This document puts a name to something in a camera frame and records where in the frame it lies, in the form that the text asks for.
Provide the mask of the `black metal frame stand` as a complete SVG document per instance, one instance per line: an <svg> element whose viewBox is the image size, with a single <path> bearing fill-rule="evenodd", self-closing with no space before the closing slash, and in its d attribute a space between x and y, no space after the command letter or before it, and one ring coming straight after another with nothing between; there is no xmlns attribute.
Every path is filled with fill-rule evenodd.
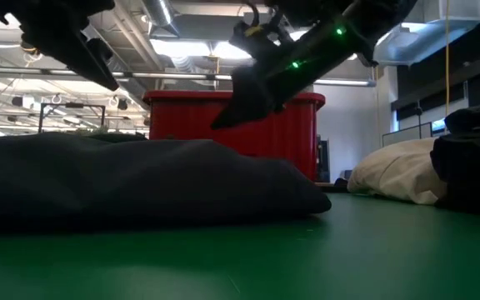
<svg viewBox="0 0 480 300"><path fill-rule="evenodd" d="M73 118L77 119L78 122L71 122L68 120L70 118L69 114L60 114L59 108L67 108L67 109L85 109L89 108L92 112L92 118L99 118L99 124L95 125L94 123L89 122L84 115L75 115ZM91 126L92 128L104 128L106 125L106 107L104 105L99 104L85 104L81 102L65 102L65 103L50 103L50 102L43 102L40 104L40 112L38 116L38 125L37 131L42 133L44 131L44 120L49 116L56 114L61 119L66 118L70 124L75 126L82 124L84 119L87 121L85 122L87 125Z"/></svg>

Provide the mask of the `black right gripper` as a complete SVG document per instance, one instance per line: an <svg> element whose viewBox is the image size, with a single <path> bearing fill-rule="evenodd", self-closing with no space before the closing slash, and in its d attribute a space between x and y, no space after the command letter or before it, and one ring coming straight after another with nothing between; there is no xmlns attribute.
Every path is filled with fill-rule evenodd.
<svg viewBox="0 0 480 300"><path fill-rule="evenodd" d="M212 130L262 120L348 58L348 22L320 21L294 40L281 26L239 22L230 43L253 63L232 73L232 96Z"/></svg>

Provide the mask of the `grey partition panel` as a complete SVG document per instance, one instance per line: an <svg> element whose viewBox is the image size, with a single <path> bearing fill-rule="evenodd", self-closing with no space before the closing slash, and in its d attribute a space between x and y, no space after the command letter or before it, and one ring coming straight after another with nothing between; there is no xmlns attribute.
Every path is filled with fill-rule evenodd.
<svg viewBox="0 0 480 300"><path fill-rule="evenodd" d="M395 143L410 140L431 138L433 136L433 125L430 122L421 125L405 128L396 132L382 135L382 146L386 147Z"/></svg>

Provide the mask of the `red plastic bin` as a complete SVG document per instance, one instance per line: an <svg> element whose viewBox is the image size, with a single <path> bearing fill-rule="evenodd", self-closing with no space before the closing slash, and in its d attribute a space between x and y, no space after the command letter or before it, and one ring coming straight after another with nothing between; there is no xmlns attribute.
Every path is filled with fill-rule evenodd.
<svg viewBox="0 0 480 300"><path fill-rule="evenodd" d="M317 112L325 97L303 92L283 112L237 127L211 129L211 123L230 100L230 91L148 91L151 139L212 139L242 155L281 158L307 178L317 176Z"/></svg>

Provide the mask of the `long ceiling light tube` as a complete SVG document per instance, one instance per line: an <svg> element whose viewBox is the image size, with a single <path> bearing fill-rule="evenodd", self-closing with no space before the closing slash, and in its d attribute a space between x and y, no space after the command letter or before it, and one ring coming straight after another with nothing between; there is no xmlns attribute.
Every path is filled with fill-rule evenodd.
<svg viewBox="0 0 480 300"><path fill-rule="evenodd" d="M29 67L0 67L0 76L33 76L33 77L78 77L73 71L65 69L46 69ZM115 79L127 81L129 78L152 78L152 79L174 79L174 80L207 80L207 81L231 81L232 77L225 74L205 73L176 73L176 72L114 72ZM371 80L349 80L341 78L318 79L316 85L374 88L376 81Z"/></svg>

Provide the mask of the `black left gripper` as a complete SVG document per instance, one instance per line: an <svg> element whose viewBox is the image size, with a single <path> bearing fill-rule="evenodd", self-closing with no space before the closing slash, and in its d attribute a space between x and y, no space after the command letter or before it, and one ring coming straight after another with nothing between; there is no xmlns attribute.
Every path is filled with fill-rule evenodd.
<svg viewBox="0 0 480 300"><path fill-rule="evenodd" d="M27 43L115 91L119 85L108 67L113 52L102 39L83 33L90 16L111 9L113 0L18 0L17 19Z"/></svg>

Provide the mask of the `silver ventilation duct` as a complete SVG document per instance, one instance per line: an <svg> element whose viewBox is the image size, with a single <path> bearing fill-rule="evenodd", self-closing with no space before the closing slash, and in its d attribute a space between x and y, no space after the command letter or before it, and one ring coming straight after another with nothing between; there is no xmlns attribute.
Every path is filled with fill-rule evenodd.
<svg viewBox="0 0 480 300"><path fill-rule="evenodd" d="M180 33L174 23L178 12L169 0L141 0L142 8L149 22L148 34L152 36L157 29L165 30L179 38Z"/></svg>

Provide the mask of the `black shorts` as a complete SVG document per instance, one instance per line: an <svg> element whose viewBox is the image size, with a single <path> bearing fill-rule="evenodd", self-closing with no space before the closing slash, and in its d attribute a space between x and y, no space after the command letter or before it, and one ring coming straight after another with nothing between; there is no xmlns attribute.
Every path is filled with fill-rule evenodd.
<svg viewBox="0 0 480 300"><path fill-rule="evenodd" d="M0 137L0 233L79 233L324 213L290 162L210 140L48 132Z"/></svg>

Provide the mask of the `cream garment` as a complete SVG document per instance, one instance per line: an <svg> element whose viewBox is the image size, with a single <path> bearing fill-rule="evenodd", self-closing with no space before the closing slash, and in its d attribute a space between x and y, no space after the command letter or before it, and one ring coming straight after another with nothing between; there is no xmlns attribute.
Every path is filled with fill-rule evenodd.
<svg viewBox="0 0 480 300"><path fill-rule="evenodd" d="M366 156L347 180L354 194L377 194L419 205L433 205L447 195L447 184L433 168L434 137L398 142Z"/></svg>

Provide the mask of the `dark grey garment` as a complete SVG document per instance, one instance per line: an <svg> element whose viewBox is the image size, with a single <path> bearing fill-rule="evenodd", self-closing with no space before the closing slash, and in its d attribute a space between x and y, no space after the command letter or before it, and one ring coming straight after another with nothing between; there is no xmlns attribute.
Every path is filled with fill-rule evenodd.
<svg viewBox="0 0 480 300"><path fill-rule="evenodd" d="M437 138L430 152L435 170L480 170L480 104L458 109L444 122L448 134Z"/></svg>

